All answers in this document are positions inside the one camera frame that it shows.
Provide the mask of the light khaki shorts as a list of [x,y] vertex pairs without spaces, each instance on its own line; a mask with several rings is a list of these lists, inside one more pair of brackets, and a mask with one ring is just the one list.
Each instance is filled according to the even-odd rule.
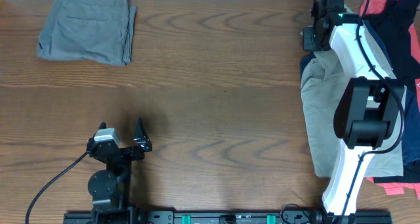
[[[385,45],[367,20],[366,40],[379,65],[396,78],[384,54]],[[310,153],[314,171],[318,177],[331,177],[339,153],[340,140],[333,128],[333,117],[343,96],[348,80],[343,67],[333,50],[316,51],[301,61],[301,100]],[[385,140],[380,149],[394,144],[400,132],[398,115],[392,136]],[[376,154],[369,163],[365,177],[388,177],[403,175],[401,143],[391,152]]]

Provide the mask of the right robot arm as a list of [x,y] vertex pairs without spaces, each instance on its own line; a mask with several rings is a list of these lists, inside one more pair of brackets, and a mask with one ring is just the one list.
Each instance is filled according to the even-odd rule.
[[344,0],[313,0],[310,15],[314,22],[303,30],[303,49],[332,50],[349,78],[333,117],[339,153],[322,208],[312,221],[355,223],[356,200],[371,159],[393,151],[401,141],[398,136],[390,148],[381,149],[397,123],[404,129],[404,85],[378,64],[363,17],[349,13]]

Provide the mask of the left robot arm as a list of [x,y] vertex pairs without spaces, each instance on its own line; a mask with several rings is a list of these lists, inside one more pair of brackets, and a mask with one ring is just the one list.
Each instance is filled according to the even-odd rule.
[[94,173],[88,182],[93,207],[100,212],[129,206],[132,162],[144,159],[144,154],[152,151],[152,142],[140,118],[136,120],[136,145],[122,148],[120,142],[116,130],[107,128],[103,122],[87,143],[89,156],[106,164],[106,169]]

